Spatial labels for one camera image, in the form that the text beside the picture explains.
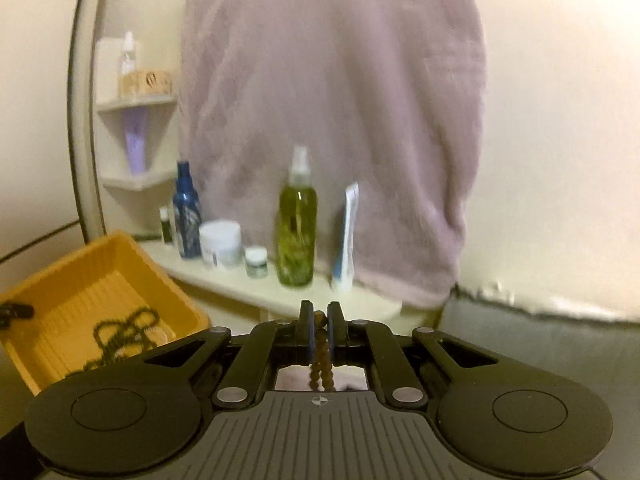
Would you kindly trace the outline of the white bottle top shelf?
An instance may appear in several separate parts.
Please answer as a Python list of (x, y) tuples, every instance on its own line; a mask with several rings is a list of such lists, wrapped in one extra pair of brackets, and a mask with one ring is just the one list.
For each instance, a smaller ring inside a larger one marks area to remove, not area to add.
[(133, 32), (126, 32), (122, 40), (122, 58), (120, 59), (120, 74), (127, 76), (137, 68), (136, 40)]

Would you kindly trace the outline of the yellow plastic tray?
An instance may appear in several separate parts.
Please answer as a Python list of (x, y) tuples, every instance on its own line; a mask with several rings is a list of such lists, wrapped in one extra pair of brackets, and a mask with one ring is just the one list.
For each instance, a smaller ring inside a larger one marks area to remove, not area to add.
[(1, 332), (4, 351), (32, 394), (100, 355), (93, 337), (99, 322), (151, 308), (160, 315), (155, 331), (160, 344), (210, 326), (207, 314), (122, 231), (32, 274), (2, 292), (1, 300), (35, 310), (32, 318), (15, 320)]

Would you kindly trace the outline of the blue spray bottle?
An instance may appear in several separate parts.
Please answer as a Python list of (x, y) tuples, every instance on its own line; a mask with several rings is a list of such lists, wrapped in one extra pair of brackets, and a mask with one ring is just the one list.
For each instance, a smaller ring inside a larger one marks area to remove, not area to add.
[(177, 162), (177, 179), (174, 198), (175, 228), (180, 256), (183, 259), (198, 258), (201, 251), (200, 225), (202, 222), (200, 199), (194, 188), (190, 165), (186, 160)]

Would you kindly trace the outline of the grey cushion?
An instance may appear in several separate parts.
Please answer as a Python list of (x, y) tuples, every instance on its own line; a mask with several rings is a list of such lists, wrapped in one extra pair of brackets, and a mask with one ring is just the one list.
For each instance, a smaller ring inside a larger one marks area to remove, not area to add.
[(597, 463), (607, 479), (639, 477), (639, 326), (530, 314), (455, 292), (438, 328), (471, 344), (580, 382), (610, 409), (614, 429)]

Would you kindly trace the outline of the small green white jar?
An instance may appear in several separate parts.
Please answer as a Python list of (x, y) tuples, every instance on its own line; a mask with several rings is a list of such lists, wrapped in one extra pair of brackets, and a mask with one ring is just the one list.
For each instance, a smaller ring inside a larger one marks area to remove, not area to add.
[(268, 252), (264, 246), (247, 246), (244, 249), (244, 261), (249, 278), (265, 278), (268, 275)]

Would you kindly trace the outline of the white cream jar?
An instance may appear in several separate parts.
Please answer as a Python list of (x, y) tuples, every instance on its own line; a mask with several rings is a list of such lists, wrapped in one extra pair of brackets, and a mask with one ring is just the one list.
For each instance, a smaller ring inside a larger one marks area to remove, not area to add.
[(242, 234), (238, 222), (231, 220), (207, 221), (200, 225), (201, 252), (209, 266), (232, 269), (241, 263)]

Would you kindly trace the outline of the pink hanging towel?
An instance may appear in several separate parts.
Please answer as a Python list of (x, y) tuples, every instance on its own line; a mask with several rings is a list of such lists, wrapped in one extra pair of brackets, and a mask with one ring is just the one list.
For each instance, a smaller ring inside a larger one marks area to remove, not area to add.
[(486, 73), (475, 0), (186, 0), (180, 151), (204, 217), (273, 247), (303, 146), (317, 268), (334, 263), (356, 184), (356, 280), (440, 306), (459, 275)]

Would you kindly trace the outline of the wooden box on shelf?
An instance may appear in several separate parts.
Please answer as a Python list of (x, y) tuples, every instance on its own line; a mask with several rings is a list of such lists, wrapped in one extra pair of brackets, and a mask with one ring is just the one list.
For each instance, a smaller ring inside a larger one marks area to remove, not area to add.
[(120, 76), (118, 95), (121, 98), (133, 96), (168, 96), (172, 92), (172, 76), (168, 70), (134, 70)]

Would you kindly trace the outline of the blue white tube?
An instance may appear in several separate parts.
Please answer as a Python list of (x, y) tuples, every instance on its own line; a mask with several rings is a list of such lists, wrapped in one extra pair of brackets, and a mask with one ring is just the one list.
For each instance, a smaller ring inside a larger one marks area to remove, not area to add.
[(355, 231), (359, 206), (359, 185), (357, 182), (345, 188), (345, 203), (340, 251), (332, 272), (332, 288), (338, 292), (349, 292), (355, 277)]

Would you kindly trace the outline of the cream corner shelf unit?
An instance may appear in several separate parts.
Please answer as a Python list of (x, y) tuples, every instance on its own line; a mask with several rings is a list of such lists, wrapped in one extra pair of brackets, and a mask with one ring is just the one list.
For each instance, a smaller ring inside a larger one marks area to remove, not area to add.
[[(121, 57), (121, 39), (105, 38), (96, 44), (94, 110), (108, 113), (136, 108), (152, 110), (156, 107), (164, 112), (173, 112), (177, 103), (175, 93), (152, 93), (148, 96), (135, 94), (126, 98), (117, 95)], [(292, 289), (278, 282), (274, 266), (268, 266), (268, 274), (264, 278), (249, 278), (242, 263), (229, 269), (224, 266), (216, 268), (213, 263), (201, 257), (183, 259), (177, 248), (165, 246), (161, 242), (143, 242), (141, 246), (172, 278), (282, 318), (296, 315), (299, 304), (305, 299), (312, 301), (320, 309), (325, 309), (330, 301), (337, 300), (342, 305), (346, 318), (372, 318), (388, 322), (396, 318), (401, 310), (399, 301), (378, 296), (359, 285), (349, 292), (337, 295), (324, 276), (314, 278), (309, 286)]]

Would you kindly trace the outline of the lilac tube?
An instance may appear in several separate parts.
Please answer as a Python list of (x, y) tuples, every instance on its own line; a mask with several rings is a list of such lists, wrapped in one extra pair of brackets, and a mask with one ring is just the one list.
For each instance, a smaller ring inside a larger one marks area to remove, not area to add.
[(133, 176), (144, 174), (145, 133), (148, 128), (148, 110), (145, 107), (130, 107), (122, 111), (129, 170)]

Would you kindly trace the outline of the green olive spray bottle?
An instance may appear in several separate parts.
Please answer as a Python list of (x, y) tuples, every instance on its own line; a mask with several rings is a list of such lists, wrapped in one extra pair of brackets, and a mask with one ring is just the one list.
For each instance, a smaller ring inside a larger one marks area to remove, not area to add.
[(296, 146), (277, 216), (277, 271), (284, 286), (304, 287), (314, 278), (317, 214), (308, 148)]

